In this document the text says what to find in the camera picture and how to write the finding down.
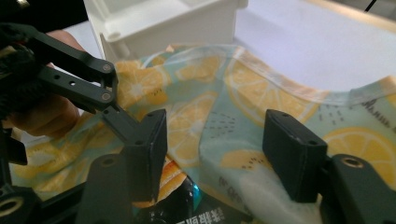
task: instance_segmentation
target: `fabric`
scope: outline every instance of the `fabric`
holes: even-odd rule
[[[241,47],[218,45],[173,46],[116,66],[119,104],[131,115],[166,109],[169,161],[206,193],[264,223],[321,223],[319,202],[292,202],[262,152],[268,108],[322,137],[329,155],[367,160],[396,189],[396,77],[348,92],[316,90]],[[99,116],[84,114],[64,139],[30,145],[29,165],[12,166],[14,184],[48,198],[83,182],[94,159],[121,148]]]

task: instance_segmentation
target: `lemon slice pattern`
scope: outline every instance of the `lemon slice pattern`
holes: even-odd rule
[[[387,138],[370,129],[349,127],[328,133],[323,139],[331,155],[344,153],[370,162],[389,186],[396,189],[396,148]]]
[[[217,93],[208,91],[168,113],[168,153],[180,166],[199,164],[198,146]]]
[[[141,68],[139,62],[116,64],[119,76],[120,106],[160,105],[167,100],[164,87],[171,83],[169,74],[161,66]]]
[[[176,75],[180,80],[196,79],[202,82],[211,82],[215,79],[221,64],[220,56],[198,58],[176,71]]]
[[[277,77],[279,85],[269,78],[264,78],[263,76],[269,76],[269,71],[262,69],[261,76],[237,60],[230,63],[225,82],[236,107],[259,126],[264,124],[267,109],[289,113],[300,122],[309,119],[318,108],[318,104],[284,91],[280,86],[297,86],[285,77]],[[304,88],[304,90],[308,91],[307,94],[316,92],[309,88]],[[319,98],[324,98],[324,96],[325,93],[320,92]]]
[[[253,170],[257,165],[272,169],[264,153],[254,149],[237,149],[227,152],[220,162],[221,167],[243,170]]]
[[[166,157],[163,165],[163,174],[160,180],[158,201],[161,201],[170,195],[183,183],[186,177],[187,175],[177,166],[177,164]],[[139,208],[150,207],[154,204],[154,201],[133,203],[134,206]]]
[[[59,171],[64,166],[64,163],[59,160],[61,154],[63,154],[62,151],[55,145],[47,142],[37,144],[26,151],[29,169],[26,169],[26,166],[17,165],[15,166],[16,175],[21,178],[33,178],[39,173],[50,174]]]

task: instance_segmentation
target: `black plastic part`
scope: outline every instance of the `black plastic part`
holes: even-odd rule
[[[103,111],[116,100],[112,91],[47,66],[42,66],[37,79],[48,91],[66,97],[90,113],[95,113],[95,110]]]
[[[284,112],[266,111],[262,150],[292,200],[313,203],[327,144]]]
[[[193,217],[193,194],[193,182],[187,177],[181,186],[175,189],[166,199],[151,207],[140,209],[134,216],[134,223],[171,224]]]
[[[396,223],[396,195],[370,163],[338,154],[332,157],[329,174],[346,224]]]
[[[42,224],[75,223],[85,183],[77,185],[41,204]]]
[[[13,139],[10,132],[10,130],[3,130],[3,125],[0,123],[0,159],[26,165],[27,158],[24,144]]]
[[[0,34],[4,33],[6,28],[6,25],[0,23]],[[32,51],[21,44],[16,44],[11,39],[5,41],[7,41],[5,42],[7,48],[0,49],[2,51],[0,57],[0,92],[15,94],[13,91],[16,91],[17,87],[35,78],[38,66]]]
[[[0,223],[40,223],[40,204],[32,190],[7,193],[0,197]]]
[[[116,71],[112,63],[94,58],[88,52],[74,49],[60,40],[38,32],[30,25],[0,23],[0,29],[3,33],[2,38],[21,43],[31,50],[37,63],[44,65],[54,63],[89,82],[104,81],[105,86],[114,87]]]
[[[127,159],[121,154],[96,159],[85,183],[76,223],[132,223],[129,178]]]
[[[346,217],[336,198],[323,197],[320,207],[320,216],[323,224],[345,224]]]
[[[11,184],[11,173],[9,171],[8,160],[0,157],[0,187]],[[0,190],[0,197],[4,194],[4,190]]]
[[[132,201],[157,200],[167,153],[166,111],[153,111],[140,123],[112,106],[102,114],[107,126],[125,143],[120,154],[128,158]]]

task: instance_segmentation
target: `white container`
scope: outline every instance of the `white container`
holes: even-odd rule
[[[104,59],[133,60],[170,44],[233,42],[248,0],[84,0]]]

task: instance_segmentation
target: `white table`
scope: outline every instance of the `white table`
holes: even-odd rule
[[[102,57],[88,22],[66,30]],[[326,0],[249,0],[234,43],[318,89],[349,91],[396,75],[396,23]]]

